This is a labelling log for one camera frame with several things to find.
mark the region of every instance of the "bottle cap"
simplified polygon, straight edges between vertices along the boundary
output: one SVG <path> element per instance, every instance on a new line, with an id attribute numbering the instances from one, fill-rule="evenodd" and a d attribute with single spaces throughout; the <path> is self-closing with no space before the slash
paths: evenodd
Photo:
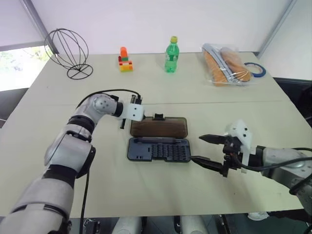
<path id="1" fill-rule="evenodd" d="M 170 39 L 170 42 L 171 43 L 177 43 L 177 37 L 172 36 L 171 39 Z"/>

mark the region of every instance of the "wire sphere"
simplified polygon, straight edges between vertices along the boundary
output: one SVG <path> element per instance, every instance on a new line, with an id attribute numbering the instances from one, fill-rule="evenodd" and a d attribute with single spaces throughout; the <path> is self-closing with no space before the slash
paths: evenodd
<path id="1" fill-rule="evenodd" d="M 89 56 L 88 45 L 78 33 L 59 28 L 46 36 L 45 45 L 49 39 L 63 54 L 54 54 L 51 50 L 47 50 L 47 46 L 45 46 L 45 52 L 53 62 L 67 69 L 68 78 L 85 79 L 93 73 L 92 66 L 86 63 Z M 78 55 L 74 56 L 72 51 L 79 51 L 79 59 Z"/>

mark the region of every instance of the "case lid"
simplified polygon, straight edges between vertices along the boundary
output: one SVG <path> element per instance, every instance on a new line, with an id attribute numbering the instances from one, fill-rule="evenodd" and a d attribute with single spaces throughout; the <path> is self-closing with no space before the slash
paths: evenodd
<path id="1" fill-rule="evenodd" d="M 132 121 L 130 134 L 134 137 L 185 138 L 188 134 L 187 122 L 184 117 L 155 114 L 155 117 L 145 117 L 141 122 Z"/>

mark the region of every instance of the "plastic bag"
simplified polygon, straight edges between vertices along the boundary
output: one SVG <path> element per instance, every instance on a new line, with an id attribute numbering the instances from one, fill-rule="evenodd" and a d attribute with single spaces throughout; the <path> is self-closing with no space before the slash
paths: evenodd
<path id="1" fill-rule="evenodd" d="M 206 43 L 202 46 L 202 52 L 215 86 L 245 85 L 252 80 L 251 72 L 232 49 L 219 49 Z"/>

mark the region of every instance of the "black cable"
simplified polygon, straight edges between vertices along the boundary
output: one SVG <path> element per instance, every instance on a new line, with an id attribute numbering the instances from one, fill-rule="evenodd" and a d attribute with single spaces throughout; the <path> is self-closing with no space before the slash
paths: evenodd
<path id="1" fill-rule="evenodd" d="M 311 151 L 312 152 L 312 149 L 310 149 L 310 148 L 293 148 L 293 150 L 303 150 L 303 151 Z"/>
<path id="2" fill-rule="evenodd" d="M 309 234 L 309 232 L 312 230 L 312 224 L 304 231 L 303 234 Z"/>
<path id="3" fill-rule="evenodd" d="M 83 216 L 84 216 L 84 208 L 86 206 L 86 199 L 87 199 L 87 193 L 88 193 L 88 187 L 89 187 L 89 176 L 90 176 L 90 171 L 88 171 L 87 173 L 86 186 L 84 188 L 83 202 L 82 202 L 81 215 L 80 215 L 80 224 L 79 224 L 79 234 L 83 233 Z"/>
<path id="4" fill-rule="evenodd" d="M 94 95 L 94 94 L 103 94 L 103 93 L 106 93 L 106 92 L 115 92 L 115 91 L 125 91 L 125 92 L 130 92 L 130 93 L 134 93 L 137 95 L 137 99 L 138 100 L 141 100 L 141 95 L 136 92 L 136 91 L 133 91 L 133 90 L 129 90 L 129 89 L 108 89 L 108 90 L 101 90 L 101 91 L 97 91 L 97 92 L 94 92 L 94 93 L 91 93 L 89 94 L 88 96 L 86 96 L 77 106 L 77 108 L 90 96 Z"/>
<path id="5" fill-rule="evenodd" d="M 261 172 L 261 171 L 265 171 L 265 170 L 269 170 L 269 169 L 283 167 L 283 166 L 286 166 L 286 165 L 289 165 L 292 163 L 296 163 L 296 162 L 312 160 L 312 157 L 302 157 L 302 158 L 296 158 L 296 159 L 288 160 L 288 161 L 281 162 L 281 163 L 272 164 L 270 166 L 251 167 L 251 166 L 247 166 L 247 165 L 242 164 L 241 161 L 239 161 L 237 155 L 231 154 L 231 156 L 233 157 L 235 163 L 238 164 L 240 167 L 245 168 L 247 170 L 255 171 L 255 172 Z"/>
<path id="6" fill-rule="evenodd" d="M 296 195 L 297 192 L 301 189 L 301 187 L 304 186 L 306 183 L 308 183 L 311 178 L 312 178 L 312 174 L 310 174 L 308 177 L 306 177 L 305 179 L 303 179 L 299 183 L 292 186 L 291 189 L 289 189 L 289 193 L 291 195 Z"/>

